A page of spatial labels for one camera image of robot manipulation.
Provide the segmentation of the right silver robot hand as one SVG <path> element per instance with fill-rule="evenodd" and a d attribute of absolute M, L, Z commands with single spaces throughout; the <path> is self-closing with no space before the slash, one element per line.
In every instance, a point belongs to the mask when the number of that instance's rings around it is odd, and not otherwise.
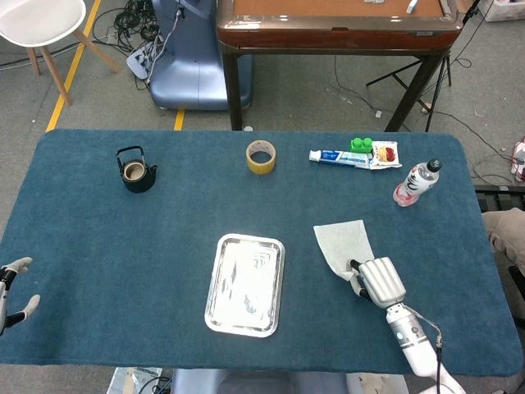
<path fill-rule="evenodd" d="M 404 301 L 406 289 L 392 261 L 385 258 L 371 259 L 360 263 L 349 259 L 349 283 L 357 296 L 387 309 Z"/>

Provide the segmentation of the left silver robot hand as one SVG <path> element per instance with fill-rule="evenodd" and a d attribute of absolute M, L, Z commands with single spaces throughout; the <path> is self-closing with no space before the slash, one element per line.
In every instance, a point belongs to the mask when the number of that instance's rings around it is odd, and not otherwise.
<path fill-rule="evenodd" d="M 11 284 L 17 274 L 28 271 L 33 262 L 31 257 L 24 257 L 1 267 L 1 334 L 12 326 L 25 321 L 39 306 L 40 295 L 33 295 L 26 307 L 14 314 L 7 314 L 7 297 Z"/>

